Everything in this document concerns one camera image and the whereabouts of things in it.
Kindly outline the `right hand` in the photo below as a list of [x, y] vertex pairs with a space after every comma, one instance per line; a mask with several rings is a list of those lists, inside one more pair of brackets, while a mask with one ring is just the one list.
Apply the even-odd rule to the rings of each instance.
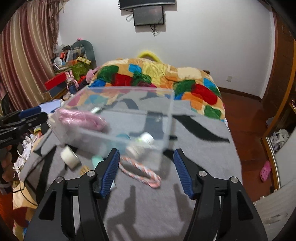
[[3, 169], [3, 173], [1, 177], [7, 183], [12, 183], [15, 177], [14, 166], [12, 163], [12, 154], [10, 150], [12, 149], [12, 145], [6, 147], [6, 155], [1, 158], [1, 167]]

